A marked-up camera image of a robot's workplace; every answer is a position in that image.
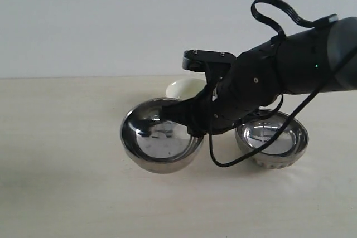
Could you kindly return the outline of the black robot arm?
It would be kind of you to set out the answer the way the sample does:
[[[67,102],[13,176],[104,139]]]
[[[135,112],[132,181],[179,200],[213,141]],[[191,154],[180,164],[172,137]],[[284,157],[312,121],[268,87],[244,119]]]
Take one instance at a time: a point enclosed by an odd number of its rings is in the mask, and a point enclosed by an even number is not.
[[[309,94],[323,79],[323,92],[356,89],[356,59],[334,68],[356,48],[356,18],[337,20],[281,40],[271,39],[235,56],[229,52],[188,50],[182,66],[204,72],[198,96],[165,105],[161,116],[185,125],[194,136],[223,134],[281,94]]]

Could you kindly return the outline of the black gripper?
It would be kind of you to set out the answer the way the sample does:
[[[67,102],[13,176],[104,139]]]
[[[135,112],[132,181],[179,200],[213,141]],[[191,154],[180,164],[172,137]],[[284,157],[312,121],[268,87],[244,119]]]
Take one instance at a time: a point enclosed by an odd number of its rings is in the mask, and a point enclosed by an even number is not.
[[[281,94],[277,74],[280,44],[266,42],[236,56],[225,76],[212,80],[198,96],[174,99],[163,105],[160,116],[179,124],[192,124],[194,134],[222,134]]]

